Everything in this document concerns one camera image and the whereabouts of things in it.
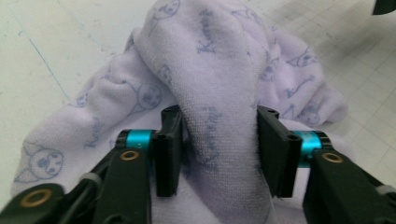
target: black cable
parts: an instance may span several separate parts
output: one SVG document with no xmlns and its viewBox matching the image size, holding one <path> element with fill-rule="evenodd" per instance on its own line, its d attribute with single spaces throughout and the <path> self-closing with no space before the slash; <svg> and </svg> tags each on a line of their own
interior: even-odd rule
<svg viewBox="0 0 396 224">
<path fill-rule="evenodd" d="M 96 184 L 92 181 L 89 181 L 84 190 L 78 195 L 75 201 L 71 204 L 67 212 L 59 221 L 59 224 L 67 224 L 72 223 L 75 216 L 80 212 L 80 208 L 84 205 L 87 205 L 92 198 L 96 194 Z"/>
<path fill-rule="evenodd" d="M 68 194 L 66 194 L 65 195 L 66 204 L 69 205 L 73 203 L 87 187 L 87 184 L 88 181 L 86 180 L 80 181 Z"/>
<path fill-rule="evenodd" d="M 375 177 L 361 169 L 363 174 L 366 176 L 367 180 L 374 185 L 376 188 L 383 186 L 384 184 L 381 183 L 379 180 L 377 180 Z M 385 199 L 387 200 L 389 206 L 393 209 L 394 212 L 396 212 L 396 193 L 387 193 L 383 195 Z"/>
</svg>

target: cloth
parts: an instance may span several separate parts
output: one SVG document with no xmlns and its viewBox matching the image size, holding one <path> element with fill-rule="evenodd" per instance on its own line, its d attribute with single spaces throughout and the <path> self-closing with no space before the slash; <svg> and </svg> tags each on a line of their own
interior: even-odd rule
<svg viewBox="0 0 396 224">
<path fill-rule="evenodd" d="M 161 110 L 176 104 L 187 156 L 176 197 L 151 191 L 153 223 L 292 222 L 276 213 L 260 171 L 257 105 L 305 128 L 347 112 L 313 50 L 242 3 L 160 0 L 125 51 L 26 137 L 13 194 L 46 182 L 70 190 L 121 130 L 159 130 Z M 282 208 L 304 223 L 301 207 Z"/>
</svg>

